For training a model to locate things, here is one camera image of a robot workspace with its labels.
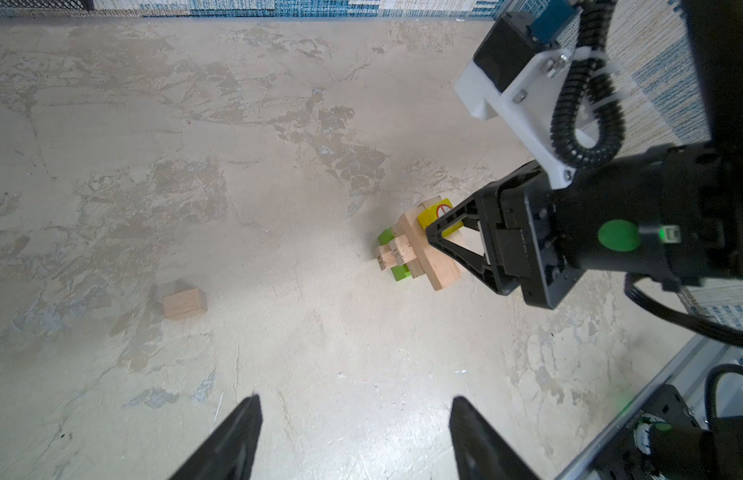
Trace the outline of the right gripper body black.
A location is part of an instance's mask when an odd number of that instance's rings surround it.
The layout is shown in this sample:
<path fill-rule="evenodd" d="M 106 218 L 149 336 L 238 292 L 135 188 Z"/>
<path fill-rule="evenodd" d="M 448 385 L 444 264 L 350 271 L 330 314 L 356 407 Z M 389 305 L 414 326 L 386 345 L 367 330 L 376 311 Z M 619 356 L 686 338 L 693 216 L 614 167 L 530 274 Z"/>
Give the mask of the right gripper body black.
<path fill-rule="evenodd" d="M 531 161 L 477 191 L 485 248 L 481 282 L 507 296 L 519 290 L 529 306 L 553 310 L 583 276 L 561 253 L 545 170 Z"/>

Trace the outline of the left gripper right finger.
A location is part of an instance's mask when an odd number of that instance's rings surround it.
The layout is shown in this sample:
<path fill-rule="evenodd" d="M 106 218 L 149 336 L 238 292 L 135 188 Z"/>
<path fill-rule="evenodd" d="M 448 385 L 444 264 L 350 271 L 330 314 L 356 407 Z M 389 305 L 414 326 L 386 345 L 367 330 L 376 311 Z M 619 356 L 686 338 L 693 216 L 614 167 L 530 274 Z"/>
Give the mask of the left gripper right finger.
<path fill-rule="evenodd" d="M 459 479 L 539 479 L 463 396 L 453 398 L 449 432 Z"/>

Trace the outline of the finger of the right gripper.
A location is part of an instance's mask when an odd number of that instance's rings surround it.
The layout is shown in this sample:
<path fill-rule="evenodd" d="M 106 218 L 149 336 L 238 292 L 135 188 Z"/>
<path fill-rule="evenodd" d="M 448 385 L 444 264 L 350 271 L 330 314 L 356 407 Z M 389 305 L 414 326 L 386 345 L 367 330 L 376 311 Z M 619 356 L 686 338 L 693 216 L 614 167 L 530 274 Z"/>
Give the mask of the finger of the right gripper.
<path fill-rule="evenodd" d="M 427 242 L 430 246 L 451 258 L 491 291 L 503 295 L 501 278 L 495 275 L 483 254 L 469 249 L 469 244 L 467 244 L 463 235 L 463 228 L 445 235 L 444 231 L 436 232 L 434 229 L 427 227 L 425 234 L 427 234 Z"/>
<path fill-rule="evenodd" d="M 449 226 L 463 222 L 463 228 L 473 230 L 477 233 L 485 232 L 485 200 L 483 190 L 479 190 L 459 204 L 453 205 L 453 209 L 441 217 L 441 219 L 429 225 L 436 232 L 445 231 Z"/>

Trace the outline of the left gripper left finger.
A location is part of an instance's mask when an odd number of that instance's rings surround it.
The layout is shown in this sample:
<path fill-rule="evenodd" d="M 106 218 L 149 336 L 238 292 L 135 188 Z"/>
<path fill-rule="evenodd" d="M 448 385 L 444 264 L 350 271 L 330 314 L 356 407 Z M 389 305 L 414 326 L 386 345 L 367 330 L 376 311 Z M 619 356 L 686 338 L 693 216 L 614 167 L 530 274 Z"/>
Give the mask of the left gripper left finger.
<path fill-rule="evenodd" d="M 260 397 L 244 398 L 171 480 L 249 480 L 263 424 Z"/>

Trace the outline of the yellow cube block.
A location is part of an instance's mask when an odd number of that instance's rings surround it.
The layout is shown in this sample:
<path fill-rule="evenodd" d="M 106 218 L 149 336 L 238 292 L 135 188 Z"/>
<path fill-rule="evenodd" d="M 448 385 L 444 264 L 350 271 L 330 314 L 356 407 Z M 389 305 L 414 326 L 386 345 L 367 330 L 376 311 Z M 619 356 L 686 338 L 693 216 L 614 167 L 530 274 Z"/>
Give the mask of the yellow cube block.
<path fill-rule="evenodd" d="M 445 217 L 449 211 L 453 209 L 451 200 L 441 198 L 441 196 L 433 197 L 429 200 L 423 201 L 419 207 L 417 207 L 417 213 L 415 213 L 415 224 L 425 231 L 429 225 L 433 222 Z M 461 236 L 461 228 L 463 228 L 463 222 L 457 222 L 447 230 L 443 231 L 443 237 L 451 241 L 457 241 L 463 239 Z"/>

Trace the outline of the green wood block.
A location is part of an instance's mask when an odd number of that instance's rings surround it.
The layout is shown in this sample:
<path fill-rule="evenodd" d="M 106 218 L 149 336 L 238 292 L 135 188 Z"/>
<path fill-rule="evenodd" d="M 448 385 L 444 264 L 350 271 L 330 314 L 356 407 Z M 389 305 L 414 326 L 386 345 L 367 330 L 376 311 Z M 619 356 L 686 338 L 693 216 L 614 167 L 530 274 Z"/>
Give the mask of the green wood block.
<path fill-rule="evenodd" d="M 393 228 L 387 228 L 379 234 L 377 263 L 381 271 L 391 270 L 397 281 L 411 277 L 409 262 L 415 260 L 415 250 L 409 238 L 395 234 Z"/>

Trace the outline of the small square wood block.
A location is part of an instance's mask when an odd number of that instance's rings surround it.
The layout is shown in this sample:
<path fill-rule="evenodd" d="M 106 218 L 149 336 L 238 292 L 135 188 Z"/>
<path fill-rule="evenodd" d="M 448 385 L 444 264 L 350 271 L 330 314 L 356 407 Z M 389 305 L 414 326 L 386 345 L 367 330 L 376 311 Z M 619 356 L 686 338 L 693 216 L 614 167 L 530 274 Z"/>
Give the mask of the small square wood block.
<path fill-rule="evenodd" d="M 181 320 L 205 314 L 206 298 L 202 290 L 193 288 L 162 298 L 162 313 L 165 319 Z"/>

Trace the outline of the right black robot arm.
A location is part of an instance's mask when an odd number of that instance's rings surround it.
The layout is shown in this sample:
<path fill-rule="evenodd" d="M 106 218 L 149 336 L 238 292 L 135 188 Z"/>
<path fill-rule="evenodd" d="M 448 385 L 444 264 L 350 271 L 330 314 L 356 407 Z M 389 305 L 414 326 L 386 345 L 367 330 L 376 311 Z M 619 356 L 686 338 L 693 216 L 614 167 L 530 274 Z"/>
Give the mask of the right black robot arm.
<path fill-rule="evenodd" d="M 639 290 L 743 280 L 743 1 L 686 1 L 711 137 L 621 156 L 625 116 L 607 55 L 612 1 L 553 1 L 499 15 L 455 89 L 501 117 L 533 160 L 431 223 L 429 245 L 497 294 L 553 309 L 589 270 L 625 274 L 625 295 L 673 325 L 743 348 L 743 331 Z"/>

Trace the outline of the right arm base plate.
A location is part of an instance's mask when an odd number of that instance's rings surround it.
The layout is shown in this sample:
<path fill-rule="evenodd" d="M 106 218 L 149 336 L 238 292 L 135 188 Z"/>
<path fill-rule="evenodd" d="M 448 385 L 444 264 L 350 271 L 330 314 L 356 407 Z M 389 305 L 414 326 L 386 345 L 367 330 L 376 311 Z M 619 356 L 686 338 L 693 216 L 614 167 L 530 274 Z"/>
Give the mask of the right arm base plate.
<path fill-rule="evenodd" d="M 743 479 L 743 416 L 701 426 L 670 385 L 595 458 L 601 479 Z"/>

